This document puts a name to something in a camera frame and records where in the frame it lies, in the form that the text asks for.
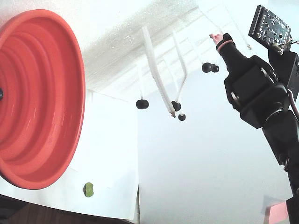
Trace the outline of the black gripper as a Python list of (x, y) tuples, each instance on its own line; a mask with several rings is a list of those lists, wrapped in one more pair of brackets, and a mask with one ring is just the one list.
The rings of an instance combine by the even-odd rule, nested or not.
[(243, 121), (261, 128), (275, 112), (288, 110), (286, 87), (268, 63), (257, 56), (246, 58), (228, 33), (209, 36), (229, 72), (224, 81), (228, 101)]

